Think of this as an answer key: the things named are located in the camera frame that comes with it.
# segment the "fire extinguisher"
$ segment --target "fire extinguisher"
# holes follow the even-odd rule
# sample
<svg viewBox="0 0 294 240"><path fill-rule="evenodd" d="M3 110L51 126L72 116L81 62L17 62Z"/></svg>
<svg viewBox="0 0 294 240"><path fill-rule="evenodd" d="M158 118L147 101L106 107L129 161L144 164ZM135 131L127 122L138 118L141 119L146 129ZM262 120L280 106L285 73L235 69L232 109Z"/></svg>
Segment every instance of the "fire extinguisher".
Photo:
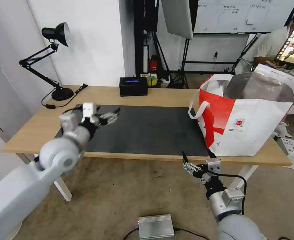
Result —
<svg viewBox="0 0 294 240"><path fill-rule="evenodd" d="M156 72L157 71L157 56L152 56L149 61L149 71Z"/></svg>

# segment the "black mat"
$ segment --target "black mat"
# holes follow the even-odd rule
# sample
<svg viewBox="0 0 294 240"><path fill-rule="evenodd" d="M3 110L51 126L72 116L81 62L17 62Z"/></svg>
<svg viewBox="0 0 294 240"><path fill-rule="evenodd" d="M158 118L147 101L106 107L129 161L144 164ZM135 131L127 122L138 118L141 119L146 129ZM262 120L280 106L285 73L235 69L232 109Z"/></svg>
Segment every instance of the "black mat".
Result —
<svg viewBox="0 0 294 240"><path fill-rule="evenodd" d="M101 105L100 114L118 106ZM74 111L80 121L82 112ZM208 156L201 130L188 108L120 106L117 122L100 127L88 152Z"/></svg>

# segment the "black box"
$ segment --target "black box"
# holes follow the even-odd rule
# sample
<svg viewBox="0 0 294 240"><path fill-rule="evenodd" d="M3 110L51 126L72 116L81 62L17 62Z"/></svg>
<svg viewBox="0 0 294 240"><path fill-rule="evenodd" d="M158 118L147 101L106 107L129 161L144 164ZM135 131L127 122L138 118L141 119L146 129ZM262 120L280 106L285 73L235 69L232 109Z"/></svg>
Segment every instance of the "black box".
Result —
<svg viewBox="0 0 294 240"><path fill-rule="evenodd" d="M148 93L147 78L127 77L119 80L120 96L146 96Z"/></svg>

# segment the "floor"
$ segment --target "floor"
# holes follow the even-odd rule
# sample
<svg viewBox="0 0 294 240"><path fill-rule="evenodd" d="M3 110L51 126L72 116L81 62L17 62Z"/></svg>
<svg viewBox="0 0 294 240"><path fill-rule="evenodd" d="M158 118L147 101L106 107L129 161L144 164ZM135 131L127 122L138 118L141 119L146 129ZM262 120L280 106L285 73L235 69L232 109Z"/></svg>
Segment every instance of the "floor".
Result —
<svg viewBox="0 0 294 240"><path fill-rule="evenodd" d="M206 77L193 76L190 85L197 88ZM294 115L287 121L294 139ZM223 172L236 174L240 168L224 165ZM24 220L15 240L123 239L137 227L138 217L168 213L175 227L217 239L205 188L182 169L182 163L84 158L63 179L73 194L71 202L52 187ZM230 182L224 178L227 186ZM269 240L294 240L294 170L259 167L248 181L245 215ZM139 239L138 232L128 239ZM174 239L200 238L178 232Z"/></svg>

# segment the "white shirt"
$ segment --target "white shirt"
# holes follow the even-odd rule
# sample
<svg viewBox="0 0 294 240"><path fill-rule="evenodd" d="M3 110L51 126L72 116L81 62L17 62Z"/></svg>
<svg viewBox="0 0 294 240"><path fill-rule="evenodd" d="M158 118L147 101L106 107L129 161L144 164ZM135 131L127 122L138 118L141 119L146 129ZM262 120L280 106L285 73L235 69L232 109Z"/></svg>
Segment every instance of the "white shirt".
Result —
<svg viewBox="0 0 294 240"><path fill-rule="evenodd" d="M289 36L290 25L282 27L269 33L266 36L261 35L248 52L242 57L246 61L253 63L255 57L273 57L276 56L284 45ZM236 74L250 72L250 67L247 63L240 60L235 71Z"/></svg>
<svg viewBox="0 0 294 240"><path fill-rule="evenodd" d="M276 56L288 38L289 29L289 27L282 27L268 34L254 52L253 57Z"/></svg>

